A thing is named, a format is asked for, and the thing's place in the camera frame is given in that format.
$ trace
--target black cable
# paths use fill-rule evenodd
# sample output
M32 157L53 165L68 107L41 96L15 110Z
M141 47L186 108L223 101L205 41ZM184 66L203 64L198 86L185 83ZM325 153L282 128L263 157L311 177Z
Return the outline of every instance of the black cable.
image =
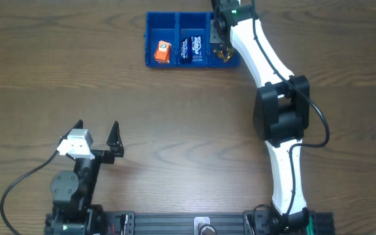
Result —
M6 224L6 226L11 230L11 232L15 235L20 235L19 232L17 232L17 230L15 230L14 227L12 227L12 225L10 224L10 222L8 221L7 217L5 216L5 212L4 212L4 202L5 202L5 199L8 195L8 193L10 192L10 190L17 184L19 183L20 181L24 180L26 177L30 176L32 173L40 170L41 168L45 167L47 164L49 164L53 158L56 157L57 153L59 153L57 150L54 151L54 153L52 154L52 156L43 164L41 164L40 166L30 170L29 172L27 172L26 174L24 174L23 176L21 176L20 178L18 178L16 181L12 182L11 185L7 188L7 190L5 190L4 194L3 194L3 197L1 198L1 203L0 203L0 212L1 212L1 217L3 218L3 221L4 223Z
M279 228L282 229L283 225L285 224L285 222L287 222L287 218L288 218L288 215L289 215L289 213L291 211L292 203L294 202L294 197L295 197L296 182L295 182L294 163L292 161L292 150L295 147L298 147L298 146L310 147L310 148L321 148L321 147L324 147L328 143L328 141L329 141L330 130L329 130L329 126L327 124L326 118L324 117L324 115L321 112L321 110L319 109L319 107L317 107L317 105L307 95L305 95L304 93L302 93L299 89L297 89L294 85L292 85L287 79L285 79L284 77L282 77L282 75L278 72L278 70L272 64L272 62L269 59L268 55L266 55L266 53L265 53L262 45L260 44L260 42L258 40L258 35L256 34L255 0L251 0L251 1L252 1L252 9L251 9L251 11L252 11L252 22L253 22L253 36L255 38L256 43L258 44L258 47L259 47L260 51L264 55L264 57L265 57L266 61L268 62L268 64L271 66L272 70L274 71L274 74L276 74L284 83L286 83L288 85L288 87L290 89L294 90L297 94L299 94L302 98L304 98L304 100L306 102L308 102L311 107L313 107L314 111L316 111L317 115L320 117L320 120L322 121L323 126L324 126L324 131L326 133L326 137L324 138L324 141L321 142L320 144L305 144L305 143L293 144L290 147L290 149L289 149L289 159L290 159L290 164L291 164L291 175L292 175L292 194L291 194L291 201L290 201L288 210L287 210L287 212L285 214L283 214L283 218L282 218L282 220L281 220L281 222L279 224Z

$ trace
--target blue wrapper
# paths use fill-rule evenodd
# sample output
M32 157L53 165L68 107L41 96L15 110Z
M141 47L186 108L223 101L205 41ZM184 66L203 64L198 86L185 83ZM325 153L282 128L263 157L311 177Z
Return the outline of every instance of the blue wrapper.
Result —
M192 60L191 38L188 37L181 41L181 63L190 63Z
M192 36L192 51L193 51L193 61L202 61L202 42L201 36Z

